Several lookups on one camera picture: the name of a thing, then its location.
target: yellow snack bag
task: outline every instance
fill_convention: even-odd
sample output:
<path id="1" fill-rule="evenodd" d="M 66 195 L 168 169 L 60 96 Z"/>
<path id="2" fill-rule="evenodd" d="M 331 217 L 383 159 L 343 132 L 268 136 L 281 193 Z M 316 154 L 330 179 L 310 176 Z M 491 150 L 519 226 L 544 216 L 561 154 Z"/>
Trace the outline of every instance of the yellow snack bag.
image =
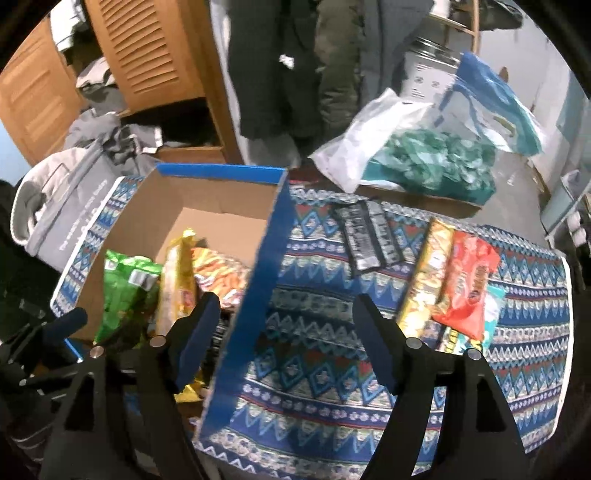
<path id="1" fill-rule="evenodd" d="M 406 337 L 419 338 L 439 299 L 452 252 L 454 229 L 432 219 L 397 324 Z"/>
<path id="2" fill-rule="evenodd" d="M 177 393 L 174 395 L 174 400 L 176 403 L 194 403 L 202 401 L 201 389 L 203 388 L 203 382 L 198 382 L 195 380 L 194 383 L 190 385 L 185 385 L 184 390 L 181 393 Z"/>
<path id="3" fill-rule="evenodd" d="M 168 247 L 160 277 L 156 335 L 166 335 L 174 322 L 195 308 L 196 285 L 191 254 L 194 244 L 195 232 L 188 229 Z"/>

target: wooden cabinet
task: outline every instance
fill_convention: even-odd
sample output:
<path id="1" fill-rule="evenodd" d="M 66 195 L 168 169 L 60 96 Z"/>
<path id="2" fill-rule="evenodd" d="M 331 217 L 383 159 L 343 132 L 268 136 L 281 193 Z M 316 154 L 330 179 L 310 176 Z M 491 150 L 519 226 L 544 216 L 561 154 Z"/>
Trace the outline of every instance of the wooden cabinet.
<path id="1" fill-rule="evenodd" d="M 0 119 L 34 165 L 61 150 L 84 104 L 44 20 L 0 74 Z"/>
<path id="2" fill-rule="evenodd" d="M 207 100 L 220 146 L 164 150 L 159 155 L 163 161 L 242 162 L 207 2 L 85 2 L 97 47 L 128 105 L 121 116 L 183 100 Z M 75 84 L 76 74 L 66 67 L 45 19 L 0 74 L 0 119 L 31 165 L 61 149 L 85 106 Z M 200 128 L 198 118 L 185 117 Z"/>
<path id="3" fill-rule="evenodd" d="M 173 0 L 87 0 L 96 38 L 131 113 L 204 96 Z"/>

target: green fabric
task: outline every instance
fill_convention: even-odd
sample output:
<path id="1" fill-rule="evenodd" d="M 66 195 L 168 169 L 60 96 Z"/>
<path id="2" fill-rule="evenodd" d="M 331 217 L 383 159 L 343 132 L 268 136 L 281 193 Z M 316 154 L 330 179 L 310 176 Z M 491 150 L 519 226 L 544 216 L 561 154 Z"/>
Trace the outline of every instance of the green fabric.
<path id="1" fill-rule="evenodd" d="M 105 254 L 105 308 L 95 342 L 106 339 L 123 321 L 147 324 L 158 304 L 162 265 L 146 257 Z"/>
<path id="2" fill-rule="evenodd" d="M 487 142 L 417 129 L 392 135 L 369 160 L 363 179 L 386 180 L 411 193 L 484 205 L 496 192 L 491 174 L 495 153 Z"/>

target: metal canister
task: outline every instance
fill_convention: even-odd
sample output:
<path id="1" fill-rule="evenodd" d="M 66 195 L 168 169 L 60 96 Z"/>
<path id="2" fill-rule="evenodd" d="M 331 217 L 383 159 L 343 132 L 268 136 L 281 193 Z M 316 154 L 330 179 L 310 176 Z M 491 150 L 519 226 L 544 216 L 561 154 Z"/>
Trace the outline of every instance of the metal canister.
<path id="1" fill-rule="evenodd" d="M 455 80 L 460 61 L 449 48 L 417 38 L 406 52 L 401 96 L 434 102 Z"/>

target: hanging coat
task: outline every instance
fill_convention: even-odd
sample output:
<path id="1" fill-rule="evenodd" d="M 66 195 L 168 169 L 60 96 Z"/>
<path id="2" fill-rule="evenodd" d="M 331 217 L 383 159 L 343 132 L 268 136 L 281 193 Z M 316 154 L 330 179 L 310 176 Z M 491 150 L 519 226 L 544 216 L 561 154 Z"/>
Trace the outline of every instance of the hanging coat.
<path id="1" fill-rule="evenodd" d="M 309 0 L 233 0 L 228 70 L 250 139 L 318 135 L 316 13 Z"/>

